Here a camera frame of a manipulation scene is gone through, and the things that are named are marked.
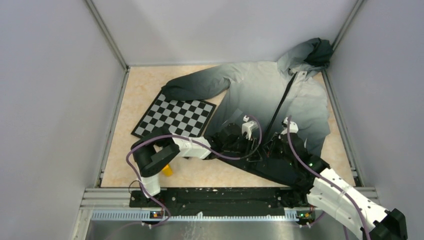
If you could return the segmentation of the grey gradient hooded jacket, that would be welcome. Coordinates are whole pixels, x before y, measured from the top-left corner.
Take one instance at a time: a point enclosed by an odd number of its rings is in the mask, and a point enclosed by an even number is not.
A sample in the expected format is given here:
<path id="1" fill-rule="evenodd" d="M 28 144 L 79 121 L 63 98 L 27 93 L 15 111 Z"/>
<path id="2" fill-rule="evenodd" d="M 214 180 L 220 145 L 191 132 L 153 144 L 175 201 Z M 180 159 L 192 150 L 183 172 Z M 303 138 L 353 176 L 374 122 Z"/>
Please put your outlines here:
<path id="1" fill-rule="evenodd" d="M 224 93 L 205 129 L 207 136 L 219 132 L 227 121 L 239 123 L 251 115 L 259 121 L 262 141 L 267 143 L 290 117 L 307 151 L 320 156 L 330 133 L 328 96 L 314 76 L 329 67 L 333 53 L 328 40 L 312 38 L 277 61 L 226 63 L 174 78 L 162 93 L 167 101 L 207 100 Z"/>

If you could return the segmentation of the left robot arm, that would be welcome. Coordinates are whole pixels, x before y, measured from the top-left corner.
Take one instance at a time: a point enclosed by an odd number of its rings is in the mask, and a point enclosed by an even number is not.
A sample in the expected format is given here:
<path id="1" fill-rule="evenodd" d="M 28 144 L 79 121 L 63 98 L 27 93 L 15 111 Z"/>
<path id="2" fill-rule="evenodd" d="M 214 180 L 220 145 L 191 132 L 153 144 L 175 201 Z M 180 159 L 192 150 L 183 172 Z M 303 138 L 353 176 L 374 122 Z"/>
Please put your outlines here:
<path id="1" fill-rule="evenodd" d="M 141 200 L 149 207 L 160 202 L 159 173 L 176 157 L 202 160 L 223 159 L 241 161 L 256 154 L 263 141 L 260 125 L 248 120 L 242 125 L 229 123 L 212 136 L 188 137 L 160 127 L 149 133 L 131 148 L 138 170 L 137 181 L 141 185 Z"/>

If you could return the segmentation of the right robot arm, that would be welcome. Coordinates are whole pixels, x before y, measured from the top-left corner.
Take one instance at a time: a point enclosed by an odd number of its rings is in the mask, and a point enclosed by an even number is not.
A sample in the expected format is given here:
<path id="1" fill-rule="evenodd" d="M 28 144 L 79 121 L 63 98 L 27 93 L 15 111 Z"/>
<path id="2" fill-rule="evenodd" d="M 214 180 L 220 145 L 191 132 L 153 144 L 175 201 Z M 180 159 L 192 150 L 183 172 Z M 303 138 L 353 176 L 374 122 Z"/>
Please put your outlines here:
<path id="1" fill-rule="evenodd" d="M 343 180 L 330 165 L 309 153 L 295 133 L 277 134 L 264 145 L 271 160 L 288 164 L 294 172 L 293 200 L 312 205 L 337 220 L 360 240 L 406 240 L 405 215 L 388 210 Z"/>

